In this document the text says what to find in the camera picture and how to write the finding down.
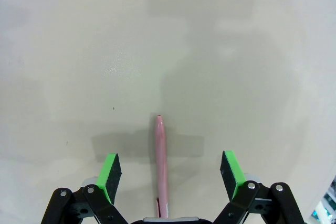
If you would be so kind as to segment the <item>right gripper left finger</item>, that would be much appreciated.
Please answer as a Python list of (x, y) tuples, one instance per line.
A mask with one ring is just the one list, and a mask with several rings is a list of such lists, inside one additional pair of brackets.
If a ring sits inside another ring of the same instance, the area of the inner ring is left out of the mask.
[(114, 206), (121, 174), (118, 154), (108, 154), (95, 183), (75, 192), (69, 188), (53, 192), (41, 222), (82, 223), (94, 217), (97, 223), (127, 223)]

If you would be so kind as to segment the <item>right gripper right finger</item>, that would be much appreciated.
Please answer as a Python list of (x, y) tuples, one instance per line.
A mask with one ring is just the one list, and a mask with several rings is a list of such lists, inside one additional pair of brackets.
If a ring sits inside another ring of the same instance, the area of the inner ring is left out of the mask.
[(214, 223), (244, 223), (249, 214), (258, 214), (265, 223), (304, 223), (290, 187), (277, 182), (270, 187), (244, 175), (233, 151), (224, 151), (221, 176), (229, 203)]

